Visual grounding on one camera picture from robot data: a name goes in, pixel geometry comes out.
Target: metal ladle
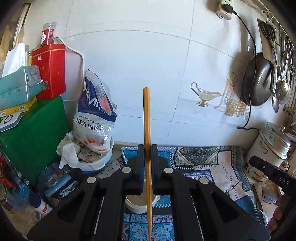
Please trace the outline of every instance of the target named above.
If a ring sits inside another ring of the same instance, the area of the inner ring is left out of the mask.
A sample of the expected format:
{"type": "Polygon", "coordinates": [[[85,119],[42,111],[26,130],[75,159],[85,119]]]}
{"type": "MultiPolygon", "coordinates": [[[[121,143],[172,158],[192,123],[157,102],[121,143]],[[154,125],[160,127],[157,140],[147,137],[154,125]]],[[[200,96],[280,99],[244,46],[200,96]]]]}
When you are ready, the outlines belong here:
{"type": "Polygon", "coordinates": [[[288,72],[288,63],[287,63],[287,57],[288,57],[288,51],[287,51],[287,45],[286,42],[283,42],[284,45],[284,49],[285,49],[285,53],[283,55],[283,68],[281,70],[281,75],[278,76],[276,82],[276,91],[274,92],[274,96],[279,99],[279,100],[284,100],[286,98],[286,95],[289,91],[289,84],[287,83],[286,79],[287,79],[287,72],[288,72]]]}
{"type": "Polygon", "coordinates": [[[272,96],[272,108],[275,113],[279,111],[279,100],[274,95],[272,96]]]}

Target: teal box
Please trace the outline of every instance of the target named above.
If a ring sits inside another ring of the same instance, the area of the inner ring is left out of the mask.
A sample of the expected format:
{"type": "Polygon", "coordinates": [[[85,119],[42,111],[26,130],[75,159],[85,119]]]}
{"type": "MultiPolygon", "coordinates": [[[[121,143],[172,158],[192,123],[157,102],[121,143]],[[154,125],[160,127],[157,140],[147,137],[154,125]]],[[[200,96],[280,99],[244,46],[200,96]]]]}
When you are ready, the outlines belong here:
{"type": "Polygon", "coordinates": [[[42,79],[36,65],[20,67],[0,78],[0,110],[23,104],[42,91],[42,79]]]}

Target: cable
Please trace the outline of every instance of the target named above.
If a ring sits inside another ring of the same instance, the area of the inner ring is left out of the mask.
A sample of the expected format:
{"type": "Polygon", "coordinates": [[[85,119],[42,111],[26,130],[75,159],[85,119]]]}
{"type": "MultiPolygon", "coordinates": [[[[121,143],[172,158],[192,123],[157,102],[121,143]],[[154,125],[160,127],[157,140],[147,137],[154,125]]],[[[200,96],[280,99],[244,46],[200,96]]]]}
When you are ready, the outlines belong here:
{"type": "MultiPolygon", "coordinates": [[[[254,81],[255,81],[255,78],[256,78],[256,71],[257,71],[257,51],[256,51],[256,43],[255,43],[255,40],[254,40],[254,38],[253,38],[253,36],[252,36],[252,34],[251,34],[251,32],[250,32],[250,30],[248,29],[248,27],[246,26],[246,24],[244,23],[244,21],[240,18],[240,16],[235,12],[235,11],[233,11],[232,10],[232,12],[233,12],[233,14],[234,15],[236,15],[238,18],[239,18],[239,20],[242,22],[242,24],[245,26],[245,28],[247,29],[247,31],[249,32],[249,35],[250,35],[250,37],[251,37],[251,39],[252,39],[252,41],[253,41],[253,43],[254,43],[254,57],[255,57],[255,72],[254,72],[254,77],[253,77],[253,82],[252,82],[252,84],[254,83],[254,81]]],[[[237,128],[239,129],[239,130],[242,130],[242,129],[245,129],[246,130],[246,126],[247,126],[247,124],[249,123],[249,120],[250,120],[250,116],[251,116],[251,97],[250,97],[250,92],[249,92],[249,107],[250,107],[250,111],[249,111],[249,116],[248,116],[248,120],[247,120],[247,122],[245,123],[245,125],[242,127],[242,126],[238,126],[237,128]]]]}
{"type": "MultiPolygon", "coordinates": [[[[79,51],[77,51],[77,50],[75,50],[75,49],[72,49],[71,47],[69,47],[60,37],[54,37],[54,38],[57,38],[59,41],[61,41],[61,43],[63,44],[63,45],[65,45],[68,49],[70,49],[71,51],[73,51],[73,52],[75,52],[75,53],[77,53],[77,54],[79,54],[80,56],[81,56],[81,58],[82,58],[82,89],[83,89],[83,86],[84,86],[84,71],[85,71],[85,61],[84,61],[84,56],[83,56],[83,54],[82,53],[80,53],[79,51]]],[[[76,101],[78,101],[79,100],[79,98],[80,98],[80,95],[81,94],[79,94],[79,96],[78,96],[78,98],[77,99],[75,99],[75,100],[64,100],[63,99],[63,101],[64,102],[76,102],[76,101]]]]}
{"type": "Polygon", "coordinates": [[[258,131],[258,135],[256,136],[256,138],[255,138],[255,140],[257,139],[257,137],[259,136],[259,134],[260,134],[260,131],[256,128],[256,127],[251,127],[251,128],[248,128],[248,129],[246,129],[246,128],[244,128],[244,130],[246,130],[246,131],[248,131],[248,130],[252,130],[252,129],[254,129],[254,130],[257,130],[258,131]]]}
{"type": "MultiPolygon", "coordinates": [[[[243,176],[241,177],[241,179],[237,182],[237,184],[239,184],[239,182],[242,180],[242,178],[244,177],[244,175],[248,172],[248,170],[250,170],[251,168],[249,167],[246,171],[245,171],[245,173],[243,174],[243,176]]],[[[229,191],[227,191],[226,193],[229,193],[232,189],[234,189],[236,186],[237,186],[237,184],[235,184],[229,191]]]]}

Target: white rice cooker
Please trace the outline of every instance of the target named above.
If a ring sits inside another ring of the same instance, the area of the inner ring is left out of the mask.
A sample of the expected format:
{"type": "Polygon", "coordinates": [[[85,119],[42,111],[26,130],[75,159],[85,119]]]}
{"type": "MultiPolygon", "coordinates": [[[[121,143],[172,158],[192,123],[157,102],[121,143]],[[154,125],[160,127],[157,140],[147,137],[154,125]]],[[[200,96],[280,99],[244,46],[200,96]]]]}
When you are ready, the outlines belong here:
{"type": "Polygon", "coordinates": [[[286,133],[285,127],[276,126],[267,122],[265,128],[260,131],[258,137],[246,155],[246,161],[249,165],[249,173],[259,181],[266,181],[268,177],[263,172],[252,167],[249,163],[250,157],[257,156],[265,161],[279,167],[287,159],[287,152],[291,147],[291,142],[286,133]]]}

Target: yellow box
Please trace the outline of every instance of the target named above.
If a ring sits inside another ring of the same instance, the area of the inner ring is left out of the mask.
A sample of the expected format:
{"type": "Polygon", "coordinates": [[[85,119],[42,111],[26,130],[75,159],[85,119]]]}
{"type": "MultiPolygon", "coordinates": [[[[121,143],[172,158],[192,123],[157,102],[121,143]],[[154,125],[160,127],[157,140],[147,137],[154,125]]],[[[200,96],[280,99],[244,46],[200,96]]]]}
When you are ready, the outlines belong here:
{"type": "Polygon", "coordinates": [[[27,103],[18,104],[13,107],[7,108],[5,110],[0,111],[0,118],[1,120],[4,119],[6,116],[9,116],[13,113],[20,111],[21,113],[28,111],[34,102],[37,100],[36,96],[30,99],[27,103]]]}

